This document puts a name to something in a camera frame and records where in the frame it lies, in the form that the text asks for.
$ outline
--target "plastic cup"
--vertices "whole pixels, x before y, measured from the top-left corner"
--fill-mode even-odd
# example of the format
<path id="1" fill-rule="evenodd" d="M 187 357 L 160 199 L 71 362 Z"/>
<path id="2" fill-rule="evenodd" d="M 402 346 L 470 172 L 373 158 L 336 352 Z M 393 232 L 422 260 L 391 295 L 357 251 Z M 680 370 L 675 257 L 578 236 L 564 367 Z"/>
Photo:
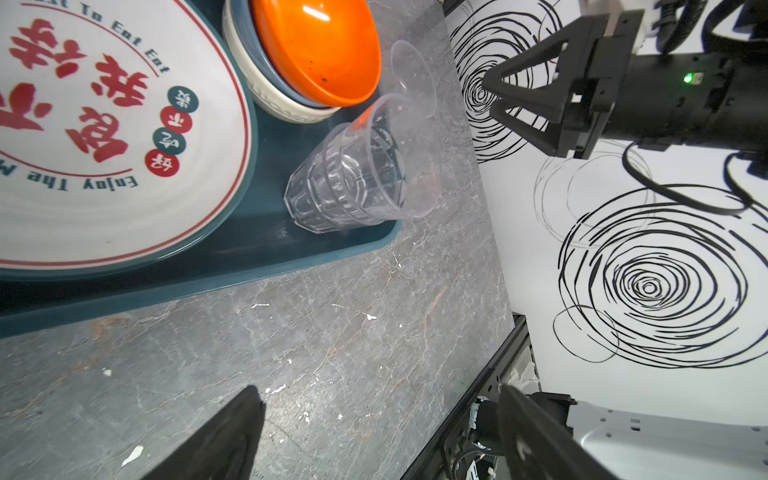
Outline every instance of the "plastic cup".
<path id="1" fill-rule="evenodd" d="M 405 40 L 396 41 L 382 61 L 381 91 L 407 97 L 425 118 L 437 110 L 432 72 L 418 50 Z"/>
<path id="2" fill-rule="evenodd" d="M 422 110 L 400 94 L 382 96 L 333 129 L 291 175 L 291 217 L 325 233 L 425 216 L 440 196 L 435 142 Z"/>

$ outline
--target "orange bowl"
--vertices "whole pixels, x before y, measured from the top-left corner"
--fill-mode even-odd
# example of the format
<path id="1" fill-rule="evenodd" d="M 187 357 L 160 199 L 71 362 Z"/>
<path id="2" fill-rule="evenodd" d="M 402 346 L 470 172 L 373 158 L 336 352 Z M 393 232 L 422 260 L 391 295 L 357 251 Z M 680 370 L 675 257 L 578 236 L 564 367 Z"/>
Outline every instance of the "orange bowl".
<path id="1" fill-rule="evenodd" d="M 365 0 L 252 0 L 266 54 L 301 95 L 330 107 L 376 90 L 379 36 Z"/>

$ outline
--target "dark teal tray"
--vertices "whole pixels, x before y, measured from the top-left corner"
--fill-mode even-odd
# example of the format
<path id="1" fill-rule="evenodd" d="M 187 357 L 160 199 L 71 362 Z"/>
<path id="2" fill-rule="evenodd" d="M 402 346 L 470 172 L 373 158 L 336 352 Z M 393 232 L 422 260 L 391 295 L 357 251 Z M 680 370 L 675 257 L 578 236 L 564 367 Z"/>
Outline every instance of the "dark teal tray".
<path id="1" fill-rule="evenodd" d="M 193 0 L 220 31 L 220 0 Z M 288 124 L 256 107 L 258 159 L 250 188 L 210 236 L 136 270 L 93 280 L 0 281 L 0 338 L 111 315 L 332 262 L 384 247 L 401 222 L 315 235 L 293 224 L 283 202 L 288 176 L 338 124 L 372 103 L 343 108 L 319 124 Z"/>

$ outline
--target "scribbled circle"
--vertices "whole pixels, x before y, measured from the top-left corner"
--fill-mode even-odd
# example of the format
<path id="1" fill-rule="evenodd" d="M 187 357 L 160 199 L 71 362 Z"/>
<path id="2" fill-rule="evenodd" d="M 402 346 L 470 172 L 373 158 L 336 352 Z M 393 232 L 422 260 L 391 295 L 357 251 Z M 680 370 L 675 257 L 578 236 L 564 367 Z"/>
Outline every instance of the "scribbled circle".
<path id="1" fill-rule="evenodd" d="M 565 238 L 558 267 L 567 317 L 553 324 L 563 347 L 590 362 L 615 353 L 670 369 L 735 366 L 768 353 L 768 316 L 748 298 L 750 287 L 768 284 L 768 209 L 755 204 L 725 217 L 666 199 L 623 206 L 646 193 L 613 199 Z M 567 329 L 574 333 L 562 334 Z"/>
<path id="2" fill-rule="evenodd" d="M 562 22 L 552 5 L 536 0 L 523 5 L 520 11 L 510 11 L 506 0 L 489 0 L 472 10 L 463 9 L 467 17 L 451 32 L 458 78 L 465 108 L 472 126 L 472 140 L 478 162 L 505 158 L 523 148 L 528 142 L 491 118 L 493 94 L 482 88 L 482 78 L 489 68 L 508 60 L 538 43 L 542 38 L 562 28 Z M 527 68 L 508 81 L 526 88 L 549 84 L 554 74 L 551 62 Z M 542 129 L 546 120 L 513 109 L 510 114 Z"/>
<path id="3" fill-rule="evenodd" d="M 554 238 L 563 241 L 574 224 L 582 221 L 591 226 L 584 217 L 613 199 L 614 208 L 647 205 L 656 201 L 656 194 L 646 190 L 642 195 L 616 200 L 621 194 L 637 187 L 637 181 L 626 174 L 621 165 L 621 155 L 626 144 L 613 140 L 600 140 L 595 145 L 589 160 L 578 158 L 549 157 L 541 166 L 534 184 L 534 212 L 536 220 Z M 635 168 L 652 178 L 650 168 L 635 150 L 628 152 Z M 637 225 L 645 228 L 650 221 Z M 572 240 L 572 247 L 596 248 L 600 241 L 587 244 Z"/>
<path id="4" fill-rule="evenodd" d="M 592 316 L 610 325 L 611 331 L 616 330 L 613 320 L 598 310 L 586 305 L 575 305 L 558 313 L 554 318 L 552 331 L 555 338 L 568 352 L 586 362 L 602 363 L 612 359 L 618 351 L 618 338 L 616 336 L 595 338 L 594 330 L 582 329 L 577 320 L 584 311 L 589 311 Z"/>

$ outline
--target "white ceramic plate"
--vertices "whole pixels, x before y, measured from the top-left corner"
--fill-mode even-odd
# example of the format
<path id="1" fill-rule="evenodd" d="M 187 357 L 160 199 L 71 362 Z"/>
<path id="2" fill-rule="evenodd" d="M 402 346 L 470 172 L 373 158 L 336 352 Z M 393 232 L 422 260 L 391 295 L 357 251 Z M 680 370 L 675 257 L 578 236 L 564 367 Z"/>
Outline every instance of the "white ceramic plate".
<path id="1" fill-rule="evenodd" d="M 243 46 L 237 29 L 232 21 L 230 0 L 224 4 L 223 32 L 224 39 L 232 51 L 232 56 L 243 71 L 248 87 L 253 92 L 253 99 L 268 114 L 283 121 L 294 124 L 314 124 L 323 121 L 339 111 L 334 108 L 310 108 L 291 100 L 261 73 L 261 70 L 250 60 Z"/>
<path id="2" fill-rule="evenodd" d="M 137 266 L 228 215 L 252 106 L 186 2 L 3 2 L 0 34 L 0 276 Z"/>

